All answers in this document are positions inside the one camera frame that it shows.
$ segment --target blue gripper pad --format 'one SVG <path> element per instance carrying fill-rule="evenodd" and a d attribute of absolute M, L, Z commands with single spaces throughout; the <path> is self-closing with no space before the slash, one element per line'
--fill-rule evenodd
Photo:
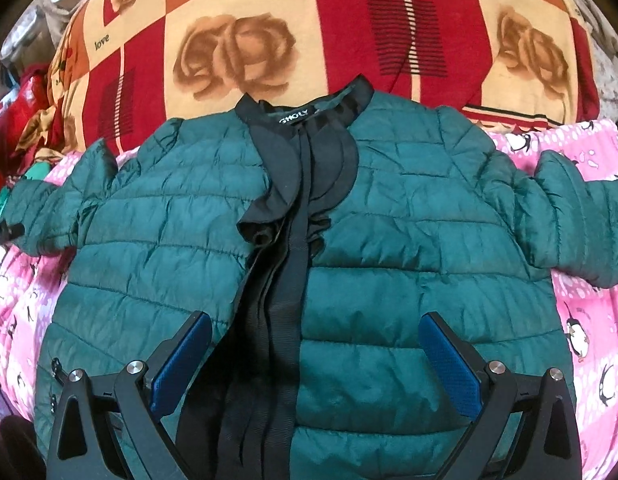
<path fill-rule="evenodd" d="M 149 410 L 155 420 L 170 415 L 178 407 L 189 381 L 211 345 L 212 334 L 211 318 L 202 314 L 153 380 Z"/>
<path fill-rule="evenodd" d="M 483 409 L 478 378 L 428 314 L 420 319 L 418 334 L 420 346 L 436 370 L 455 410 L 476 420 Z"/>

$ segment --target zipper pull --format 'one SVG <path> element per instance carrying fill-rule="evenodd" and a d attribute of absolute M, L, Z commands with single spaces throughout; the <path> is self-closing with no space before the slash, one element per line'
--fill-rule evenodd
<path fill-rule="evenodd" d="M 54 375 L 54 379 L 60 383 L 60 386 L 64 386 L 67 382 L 67 373 L 62 370 L 62 364 L 57 357 L 54 357 L 51 361 L 51 372 Z"/>

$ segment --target silver bolt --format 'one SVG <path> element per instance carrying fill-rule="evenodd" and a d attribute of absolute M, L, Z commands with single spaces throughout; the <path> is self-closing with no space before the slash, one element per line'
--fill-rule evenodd
<path fill-rule="evenodd" d="M 493 371 L 495 374 L 503 374 L 507 367 L 502 364 L 500 361 L 491 361 L 489 363 L 489 370 Z"/>
<path fill-rule="evenodd" d="M 549 370 L 549 375 L 554 381 L 562 381 L 564 378 L 563 373 L 558 368 L 551 368 Z"/>
<path fill-rule="evenodd" d="M 81 368 L 76 368 L 73 372 L 69 374 L 69 380 L 72 383 L 77 383 L 84 376 L 84 370 Z"/>
<path fill-rule="evenodd" d="M 126 371 L 128 371 L 131 375 L 135 375 L 140 372 L 144 368 L 144 363 L 142 361 L 131 361 L 126 366 Z"/>

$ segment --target floral blanket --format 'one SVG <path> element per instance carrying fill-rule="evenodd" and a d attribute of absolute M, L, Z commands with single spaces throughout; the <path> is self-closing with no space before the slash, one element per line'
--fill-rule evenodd
<path fill-rule="evenodd" d="M 485 128 L 543 130 L 598 117 L 583 25 L 572 0 L 88 0 L 38 134 L 65 152 L 105 137 L 121 153 L 243 92 L 294 105 L 359 73 Z"/>

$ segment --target clothing label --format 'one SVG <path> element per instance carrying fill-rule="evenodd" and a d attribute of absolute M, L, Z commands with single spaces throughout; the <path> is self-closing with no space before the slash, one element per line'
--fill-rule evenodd
<path fill-rule="evenodd" d="M 306 119 L 308 116 L 313 115 L 315 113 L 315 107 L 309 106 L 307 108 L 296 109 L 288 115 L 285 115 L 278 122 L 280 124 L 288 124 L 288 123 L 299 123 L 300 121 Z"/>

